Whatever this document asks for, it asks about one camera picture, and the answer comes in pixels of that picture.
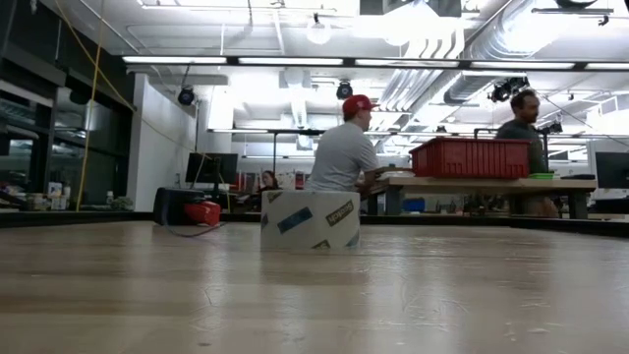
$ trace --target exposed ceiling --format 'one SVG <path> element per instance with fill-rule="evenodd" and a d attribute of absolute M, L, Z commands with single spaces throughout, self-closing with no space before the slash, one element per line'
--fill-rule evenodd
<path fill-rule="evenodd" d="M 233 54 L 349 57 L 478 55 L 478 48 L 472 46 L 472 43 L 477 45 L 483 40 L 489 40 L 493 32 L 498 33 L 500 28 L 497 28 L 496 24 L 500 17 L 489 23 L 478 37 L 475 32 L 492 19 L 496 11 L 509 4 L 503 14 L 515 14 L 518 6 L 526 10 L 522 12 L 522 16 L 513 15 L 511 22 L 505 20 L 510 29 L 518 27 L 519 30 L 519 36 L 507 38 L 509 39 L 507 44 L 515 42 L 519 47 L 526 47 L 528 50 L 522 49 L 526 55 L 519 54 L 518 58 L 624 61 L 629 57 L 629 35 L 626 35 L 629 30 L 629 16 L 623 0 L 600 0 L 589 8 L 590 13 L 580 15 L 532 14 L 530 10 L 532 6 L 536 9 L 556 9 L 557 5 L 553 0 L 463 0 L 464 9 L 465 3 L 470 1 L 469 7 L 474 8 L 474 5 L 478 5 L 480 12 L 476 15 L 465 14 L 459 23 L 463 28 L 461 37 L 457 36 L 456 29 L 437 30 L 445 34 L 435 34 L 434 29 L 437 26 L 435 24 L 451 24 L 451 20 L 443 19 L 442 23 L 431 22 L 430 25 L 422 25 L 422 21 L 415 19 L 411 19 L 410 23 L 402 21 L 404 19 L 391 21 L 390 19 L 396 18 L 387 18 L 388 15 L 358 16 L 359 0 L 285 0 L 287 10 L 278 12 L 261 9 L 272 7 L 273 3 L 278 2 L 251 0 L 254 7 L 251 16 L 247 9 L 247 0 L 211 1 L 212 6 L 242 8 L 230 11 L 146 8 L 157 5 L 207 6 L 209 2 L 204 0 L 40 1 L 55 11 L 59 1 L 73 26 L 94 41 L 98 40 L 99 22 L 95 14 L 102 14 L 108 25 L 103 45 L 114 55 Z M 315 9 L 320 12 L 320 21 L 331 26 L 330 39 L 323 45 L 314 44 L 308 39 L 308 25 L 313 21 Z M 601 14 L 609 14 L 609 23 L 605 26 L 599 26 Z M 400 35 L 408 36 L 411 45 L 390 44 L 395 41 L 391 40 L 392 37 Z M 170 83 L 168 77 L 181 77 L 185 68 L 156 67 L 150 70 L 158 71 L 161 80 Z M 280 88 L 280 71 L 278 68 L 193 67 L 190 75 L 226 76 L 235 101 L 237 126 L 262 128 L 269 122 L 280 121 L 283 114 L 291 114 L 294 95 L 289 93 L 289 89 Z M 319 118 L 329 116 L 330 122 L 337 122 L 340 102 L 334 94 L 335 85 L 339 80 L 351 81 L 354 92 L 365 93 L 374 99 L 383 99 L 388 98 L 386 91 L 392 88 L 394 82 L 392 79 L 395 79 L 397 74 L 389 69 L 312 68 L 310 75 L 314 85 L 308 88 L 303 96 L 308 114 Z M 476 127 L 499 126 L 511 116 L 508 103 L 492 103 L 486 98 L 487 93 L 492 90 L 491 85 L 474 91 L 474 95 L 470 96 L 464 105 L 439 105 L 443 104 L 443 93 L 438 92 L 438 89 L 448 82 L 444 75 L 450 74 L 417 73 L 416 79 L 421 79 L 423 83 L 417 84 L 415 90 L 411 86 L 413 80 L 409 78 L 406 82 L 407 87 L 397 94 L 406 92 L 405 99 L 410 102 L 409 110 L 414 114 L 413 119 L 409 120 L 408 115 L 406 118 L 398 119 L 399 115 L 391 116 L 387 113 L 386 117 L 376 120 L 383 125 L 380 129 L 409 129 L 415 125 L 420 127 L 419 131 L 430 132 L 435 125 L 445 124 L 448 131 L 467 132 Z M 587 110 L 599 106 L 596 102 L 597 97 L 606 95 L 608 98 L 626 93 L 625 90 L 629 89 L 627 74 L 537 72 L 529 73 L 528 78 L 531 86 L 542 95 L 547 95 L 549 100 L 543 99 L 540 115 L 543 121 L 554 120 L 557 113 L 560 113 L 564 125 L 575 126 L 569 129 L 576 131 L 588 129 L 579 128 L 583 125 L 572 119 L 570 114 L 577 118 L 585 117 Z M 177 88 L 170 86 L 170 89 L 174 91 Z M 197 93 L 201 96 L 211 95 L 212 87 L 199 86 Z M 404 106 L 404 99 L 401 96 L 397 96 L 397 100 L 393 97 L 387 101 L 397 102 L 393 106 Z M 565 111 L 558 112 L 557 106 Z"/>

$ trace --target gray t-shirt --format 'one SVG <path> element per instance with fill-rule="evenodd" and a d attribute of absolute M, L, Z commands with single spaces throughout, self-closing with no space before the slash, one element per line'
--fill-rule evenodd
<path fill-rule="evenodd" d="M 540 136 L 530 124 L 514 119 L 506 122 L 498 129 L 497 139 L 517 139 L 531 141 L 529 146 L 529 172 L 546 173 L 546 164 L 543 159 L 543 146 Z"/>
<path fill-rule="evenodd" d="M 363 172 L 378 168 L 375 148 L 354 123 L 345 123 L 323 133 L 318 142 L 311 177 L 311 191 L 354 191 Z"/>

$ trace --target workbench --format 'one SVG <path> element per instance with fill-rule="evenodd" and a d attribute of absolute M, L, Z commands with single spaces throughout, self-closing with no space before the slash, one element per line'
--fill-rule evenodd
<path fill-rule="evenodd" d="M 390 177 L 373 186 L 368 202 L 368 214 L 377 214 L 377 196 L 384 194 L 385 215 L 402 212 L 404 195 L 409 194 L 485 194 L 509 197 L 559 195 L 568 197 L 570 218 L 587 219 L 587 196 L 597 187 L 594 180 L 544 180 L 521 178 L 458 179 L 432 177 Z"/>

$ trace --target woman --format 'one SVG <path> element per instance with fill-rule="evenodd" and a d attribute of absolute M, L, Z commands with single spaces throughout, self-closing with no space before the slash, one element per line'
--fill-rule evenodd
<path fill-rule="evenodd" d="M 277 191 L 280 189 L 277 179 L 275 178 L 275 174 L 272 171 L 262 172 L 261 182 L 264 187 L 258 188 L 257 193 L 252 197 L 255 211 L 260 211 L 262 209 L 262 192 Z"/>

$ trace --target green tray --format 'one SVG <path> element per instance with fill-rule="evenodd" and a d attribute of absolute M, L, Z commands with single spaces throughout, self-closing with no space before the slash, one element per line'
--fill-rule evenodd
<path fill-rule="evenodd" d="M 534 178 L 534 179 L 552 179 L 552 178 L 554 178 L 554 173 L 534 173 L 534 174 L 530 174 L 529 178 Z"/>

